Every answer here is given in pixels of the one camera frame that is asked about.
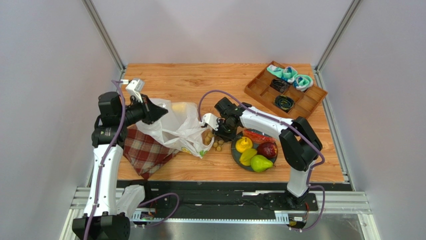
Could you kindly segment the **brown fake longan bunch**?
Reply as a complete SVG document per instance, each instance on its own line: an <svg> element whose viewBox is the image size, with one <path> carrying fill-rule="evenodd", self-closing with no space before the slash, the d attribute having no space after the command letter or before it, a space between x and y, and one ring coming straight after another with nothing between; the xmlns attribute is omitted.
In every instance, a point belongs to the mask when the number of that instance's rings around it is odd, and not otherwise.
<svg viewBox="0 0 426 240"><path fill-rule="evenodd" d="M221 152L224 148L225 141L221 137L214 135L211 130L205 130L202 133L202 140L204 145L211 145L211 148L217 152Z"/></svg>

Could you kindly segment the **yellow fake pear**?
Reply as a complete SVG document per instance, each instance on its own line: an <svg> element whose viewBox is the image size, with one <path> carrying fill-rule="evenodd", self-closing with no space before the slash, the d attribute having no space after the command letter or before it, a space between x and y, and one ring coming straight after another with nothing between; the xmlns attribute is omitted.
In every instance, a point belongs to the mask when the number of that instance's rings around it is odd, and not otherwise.
<svg viewBox="0 0 426 240"><path fill-rule="evenodd" d="M250 138L243 136L235 142L235 149L239 153L243 153L246 150L252 149L253 145L254 144Z"/></svg>

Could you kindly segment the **red fake watermelon slice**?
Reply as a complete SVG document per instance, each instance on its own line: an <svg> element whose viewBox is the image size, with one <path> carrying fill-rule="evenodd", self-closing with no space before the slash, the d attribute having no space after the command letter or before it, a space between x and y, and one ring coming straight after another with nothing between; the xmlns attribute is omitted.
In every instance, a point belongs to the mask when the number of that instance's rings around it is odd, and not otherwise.
<svg viewBox="0 0 426 240"><path fill-rule="evenodd" d="M255 144L263 144L263 143L275 143L276 140L273 137L264 135L262 132L258 132L254 129L244 129L242 131L242 135L244 137L249 138Z"/></svg>

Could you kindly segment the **yellow fake lemon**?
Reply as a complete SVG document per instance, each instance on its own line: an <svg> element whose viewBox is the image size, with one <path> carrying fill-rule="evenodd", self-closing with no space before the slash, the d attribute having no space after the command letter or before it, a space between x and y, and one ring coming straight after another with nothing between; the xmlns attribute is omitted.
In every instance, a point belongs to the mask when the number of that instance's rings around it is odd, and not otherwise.
<svg viewBox="0 0 426 240"><path fill-rule="evenodd" d="M186 102L174 102L172 104L172 110L177 114L185 114L187 112L187 103Z"/></svg>

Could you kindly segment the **white plastic bag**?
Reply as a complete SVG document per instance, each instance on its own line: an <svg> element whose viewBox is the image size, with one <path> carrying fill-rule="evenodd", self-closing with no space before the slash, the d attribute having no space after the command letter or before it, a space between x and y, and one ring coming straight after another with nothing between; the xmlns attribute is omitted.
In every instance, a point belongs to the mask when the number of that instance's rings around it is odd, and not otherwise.
<svg viewBox="0 0 426 240"><path fill-rule="evenodd" d="M203 158L211 149L211 145L203 143L202 134L205 129L200 126L197 105L193 102L184 102L187 104L186 113L178 114L173 111L172 104L180 102L161 98L153 98L151 101L157 106L166 108L168 113L153 124L137 122L137 129L167 148Z"/></svg>

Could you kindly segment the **yellow fake starfruit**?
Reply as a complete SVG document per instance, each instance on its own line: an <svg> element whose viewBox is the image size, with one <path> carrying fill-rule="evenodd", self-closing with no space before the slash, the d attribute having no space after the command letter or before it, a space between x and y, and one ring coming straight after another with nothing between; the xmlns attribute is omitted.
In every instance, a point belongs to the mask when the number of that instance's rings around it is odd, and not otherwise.
<svg viewBox="0 0 426 240"><path fill-rule="evenodd" d="M240 158L239 158L239 162L243 165L243 166L250 166L251 165L251 159L256 156L258 153L258 151L254 148L250 148L245 150Z"/></svg>

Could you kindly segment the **dark red fake fruit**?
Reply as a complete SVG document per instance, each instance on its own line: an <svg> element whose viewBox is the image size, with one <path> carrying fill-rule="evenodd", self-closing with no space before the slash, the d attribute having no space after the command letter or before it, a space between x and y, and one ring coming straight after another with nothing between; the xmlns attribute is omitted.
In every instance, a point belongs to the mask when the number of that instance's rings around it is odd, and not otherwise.
<svg viewBox="0 0 426 240"><path fill-rule="evenodd" d="M274 142L264 142L257 146L257 153L271 160L277 157L278 148Z"/></svg>

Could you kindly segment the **green fake lime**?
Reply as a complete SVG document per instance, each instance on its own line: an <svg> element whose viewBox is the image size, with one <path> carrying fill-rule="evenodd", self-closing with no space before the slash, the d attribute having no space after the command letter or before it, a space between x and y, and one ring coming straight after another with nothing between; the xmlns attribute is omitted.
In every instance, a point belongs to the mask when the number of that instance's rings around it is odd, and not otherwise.
<svg viewBox="0 0 426 240"><path fill-rule="evenodd" d="M263 155L255 155L250 159L250 166L253 171L260 173L274 166L274 163Z"/></svg>

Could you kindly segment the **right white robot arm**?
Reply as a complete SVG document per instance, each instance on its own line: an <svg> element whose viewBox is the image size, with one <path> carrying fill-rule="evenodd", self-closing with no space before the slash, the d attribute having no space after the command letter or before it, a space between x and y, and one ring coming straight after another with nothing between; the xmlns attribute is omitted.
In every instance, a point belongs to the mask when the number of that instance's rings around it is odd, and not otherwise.
<svg viewBox="0 0 426 240"><path fill-rule="evenodd" d="M242 103L236 105L227 97L214 108L220 119L217 133L228 140L236 136L238 127L253 129L280 142L284 158L291 168L286 190L296 198L308 192L309 178L315 161L321 155L322 143L304 117L282 118Z"/></svg>

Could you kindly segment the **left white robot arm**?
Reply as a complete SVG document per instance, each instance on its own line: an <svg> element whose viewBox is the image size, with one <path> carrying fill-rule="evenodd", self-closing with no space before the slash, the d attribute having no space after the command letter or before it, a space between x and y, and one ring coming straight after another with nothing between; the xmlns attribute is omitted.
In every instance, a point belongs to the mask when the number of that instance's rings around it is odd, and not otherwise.
<svg viewBox="0 0 426 240"><path fill-rule="evenodd" d="M117 197L120 160L128 127L142 122L151 125L168 113L147 95L131 96L125 105L114 91L98 97L100 111L91 134L94 167L91 188L83 216L72 221L72 231L80 240L127 240L131 219L145 199L145 187L129 185Z"/></svg>

